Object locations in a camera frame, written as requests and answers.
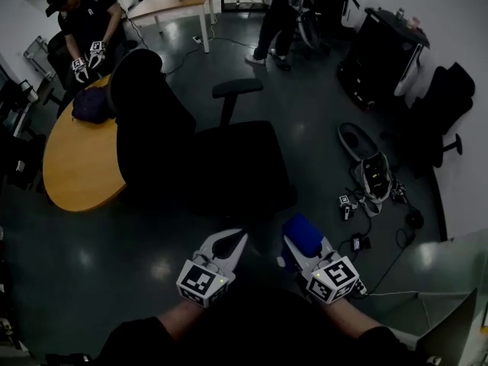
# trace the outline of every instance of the black cabinet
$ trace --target black cabinet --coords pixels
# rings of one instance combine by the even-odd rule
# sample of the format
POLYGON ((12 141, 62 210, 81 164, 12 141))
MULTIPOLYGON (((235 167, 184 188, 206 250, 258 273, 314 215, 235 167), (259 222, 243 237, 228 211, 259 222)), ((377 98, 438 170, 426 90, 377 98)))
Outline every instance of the black cabinet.
POLYGON ((368 16, 338 70, 339 81, 357 105, 369 109, 403 95, 415 81, 418 58, 429 47, 392 12, 366 8, 368 16))

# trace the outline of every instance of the purple bag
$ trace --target purple bag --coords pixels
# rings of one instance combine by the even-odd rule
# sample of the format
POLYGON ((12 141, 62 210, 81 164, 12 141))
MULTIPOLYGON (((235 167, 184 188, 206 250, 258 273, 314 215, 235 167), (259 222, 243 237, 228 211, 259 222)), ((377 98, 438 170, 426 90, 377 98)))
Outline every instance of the purple bag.
POLYGON ((106 87, 93 87, 78 92, 71 115, 79 120, 102 124, 110 117, 106 87))

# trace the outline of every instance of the white table leg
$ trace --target white table leg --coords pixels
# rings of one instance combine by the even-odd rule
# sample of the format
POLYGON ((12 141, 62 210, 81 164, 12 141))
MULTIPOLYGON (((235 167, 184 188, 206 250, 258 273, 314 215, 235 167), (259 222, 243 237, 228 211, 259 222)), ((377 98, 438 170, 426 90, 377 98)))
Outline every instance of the white table leg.
POLYGON ((159 23, 158 15, 154 15, 154 20, 156 21, 156 24, 158 25, 159 33, 162 34, 161 24, 159 23))
POLYGON ((210 9, 210 22, 215 24, 214 0, 208 0, 208 8, 210 9))
POLYGON ((205 22, 204 5, 200 7, 200 26, 201 26, 201 37, 204 40, 204 50, 205 53, 208 53, 210 49, 208 48, 207 23, 205 22))

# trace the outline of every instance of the shoe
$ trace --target shoe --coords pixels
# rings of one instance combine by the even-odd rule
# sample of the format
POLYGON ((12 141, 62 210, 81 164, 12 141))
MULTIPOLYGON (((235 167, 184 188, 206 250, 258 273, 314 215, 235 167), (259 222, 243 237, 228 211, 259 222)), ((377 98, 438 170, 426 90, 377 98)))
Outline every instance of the shoe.
POLYGON ((266 64, 266 58, 263 59, 255 59, 252 54, 248 54, 246 56, 246 62, 256 65, 264 65, 266 64))
POLYGON ((276 53, 276 49, 270 49, 269 50, 269 53, 273 56, 273 57, 276 57, 278 59, 280 59, 281 61, 286 61, 287 57, 286 56, 279 56, 277 53, 276 53))
POLYGON ((276 49, 270 49, 269 53, 273 56, 273 60, 279 69, 287 71, 291 70, 291 65, 288 63, 286 56, 279 56, 276 53, 276 49))

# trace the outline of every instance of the round wooden table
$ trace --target round wooden table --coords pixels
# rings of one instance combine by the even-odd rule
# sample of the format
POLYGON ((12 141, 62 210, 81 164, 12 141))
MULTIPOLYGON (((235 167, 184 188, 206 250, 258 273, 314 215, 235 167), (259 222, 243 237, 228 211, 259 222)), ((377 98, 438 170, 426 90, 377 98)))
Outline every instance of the round wooden table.
MULTIPOLYGON (((89 87, 103 87, 105 76, 89 87)), ((91 124, 72 117, 72 102, 54 125, 43 161, 46 192, 56 206, 87 211, 115 198, 126 186, 117 162, 117 125, 91 124)))

